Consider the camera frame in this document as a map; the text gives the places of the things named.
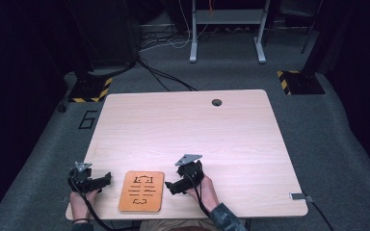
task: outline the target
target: person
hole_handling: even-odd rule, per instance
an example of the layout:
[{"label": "person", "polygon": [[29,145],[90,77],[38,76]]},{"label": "person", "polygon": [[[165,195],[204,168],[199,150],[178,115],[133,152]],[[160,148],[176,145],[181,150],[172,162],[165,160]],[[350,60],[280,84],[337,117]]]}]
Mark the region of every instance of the person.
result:
[{"label": "person", "polygon": [[[198,186],[201,189],[202,195],[202,204],[209,213],[209,218],[213,221],[214,226],[218,230],[224,231],[246,231],[246,227],[243,222],[238,219],[223,203],[219,202],[219,199],[216,195],[215,188],[212,180],[208,176],[204,176],[200,185]],[[186,191],[194,200],[198,203],[198,195],[195,189],[189,189]],[[95,197],[98,194],[98,191],[86,193],[86,198],[93,205]],[[93,231],[93,225],[90,224],[90,211],[86,206],[83,198],[78,192],[71,192],[70,194],[70,206],[73,214],[73,225],[72,231]],[[170,230],[170,231],[209,231],[214,230],[210,228],[210,224],[204,222],[203,220],[193,220],[193,222],[172,222],[168,221],[158,221],[149,222],[143,221],[140,227],[140,230],[156,230],[156,226],[164,226],[164,228],[159,228],[160,230]]]}]

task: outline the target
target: grommet hole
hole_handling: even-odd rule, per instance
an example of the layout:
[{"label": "grommet hole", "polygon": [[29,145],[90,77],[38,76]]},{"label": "grommet hole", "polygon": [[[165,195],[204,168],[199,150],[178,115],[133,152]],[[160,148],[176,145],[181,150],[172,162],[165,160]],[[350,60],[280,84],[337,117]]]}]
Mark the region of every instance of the grommet hole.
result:
[{"label": "grommet hole", "polygon": [[215,106],[215,107],[219,107],[219,106],[222,105],[222,100],[214,99],[214,100],[212,100],[212,105]]}]

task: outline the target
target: human hand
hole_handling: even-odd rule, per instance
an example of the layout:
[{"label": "human hand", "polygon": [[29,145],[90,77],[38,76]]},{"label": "human hand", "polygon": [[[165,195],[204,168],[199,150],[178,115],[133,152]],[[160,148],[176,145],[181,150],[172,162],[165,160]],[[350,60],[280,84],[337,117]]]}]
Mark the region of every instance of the human hand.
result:
[{"label": "human hand", "polygon": [[[94,205],[95,197],[97,196],[99,190],[86,193],[86,198],[89,202]],[[83,198],[78,192],[71,192],[70,194],[70,206],[71,212],[73,213],[73,223],[87,223],[90,217],[90,211],[84,202]]]},{"label": "human hand", "polygon": [[[202,203],[205,206],[206,210],[210,213],[219,205],[219,200],[215,192],[215,187],[211,178],[205,175],[200,182],[200,185],[197,186],[199,194],[202,195]],[[197,192],[194,188],[191,188],[186,191],[187,194],[191,195],[194,200],[199,203]]]}]

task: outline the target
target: table top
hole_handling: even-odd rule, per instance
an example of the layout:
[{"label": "table top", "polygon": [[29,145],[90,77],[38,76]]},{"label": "table top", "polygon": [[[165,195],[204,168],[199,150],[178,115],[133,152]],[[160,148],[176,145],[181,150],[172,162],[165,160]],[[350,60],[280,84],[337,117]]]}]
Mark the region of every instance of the table top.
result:
[{"label": "table top", "polygon": [[[184,154],[202,155],[203,171],[239,218],[304,216],[301,193],[272,106],[264,90],[121,93],[107,96],[85,163],[92,178],[111,171],[97,196],[102,219],[206,218],[188,194],[163,189],[159,212],[121,212],[126,172],[163,171],[176,182]],[[66,217],[72,219],[68,206]]]}]

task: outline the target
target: black speaker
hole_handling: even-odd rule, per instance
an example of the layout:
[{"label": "black speaker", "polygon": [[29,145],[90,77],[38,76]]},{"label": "black speaker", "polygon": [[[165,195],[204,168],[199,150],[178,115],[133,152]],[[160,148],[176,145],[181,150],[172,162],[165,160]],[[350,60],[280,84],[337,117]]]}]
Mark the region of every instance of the black speaker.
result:
[{"label": "black speaker", "polygon": [[136,62],[141,25],[125,0],[68,0],[92,68]]}]

